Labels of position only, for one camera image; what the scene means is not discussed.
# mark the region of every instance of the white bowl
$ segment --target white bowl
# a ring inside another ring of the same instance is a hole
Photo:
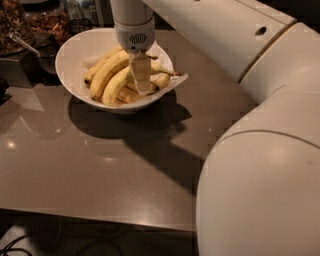
[[[86,65],[88,66],[88,62],[98,59],[117,44],[116,33],[111,28],[88,30],[70,38],[59,49],[55,62],[58,77],[64,87],[75,97],[98,109],[118,114],[130,114],[155,102],[187,78],[187,75],[184,75],[171,79],[164,90],[120,107],[105,106],[96,102],[90,98],[89,89],[83,81],[83,75],[88,68]],[[149,52],[158,56],[157,61],[165,68],[173,70],[169,56],[160,46],[155,43]]]

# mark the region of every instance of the glass jar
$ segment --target glass jar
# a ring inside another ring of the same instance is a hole
[[[59,0],[21,0],[33,32],[52,34],[61,46],[70,38],[68,18]]]
[[[19,0],[0,0],[0,56],[25,49],[10,38],[11,33],[18,33],[30,45],[34,43],[35,37]]]

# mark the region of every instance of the floor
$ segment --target floor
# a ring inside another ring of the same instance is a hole
[[[0,256],[198,256],[189,232],[43,215],[0,217]],[[12,252],[1,251],[25,235]]]

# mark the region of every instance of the gray table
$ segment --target gray table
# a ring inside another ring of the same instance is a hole
[[[206,156],[255,104],[178,33],[157,38],[189,79],[139,113],[98,111],[62,85],[8,89],[0,208],[195,231]]]

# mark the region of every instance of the metal spoon handle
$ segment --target metal spoon handle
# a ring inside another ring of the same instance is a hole
[[[25,41],[23,41],[20,37],[20,34],[17,33],[17,32],[14,32],[14,33],[11,33],[10,35],[10,38],[21,44],[23,47],[27,48],[29,51],[33,52],[38,58],[40,58],[40,52],[38,52],[35,48],[33,48],[31,45],[29,45],[28,43],[26,43]]]

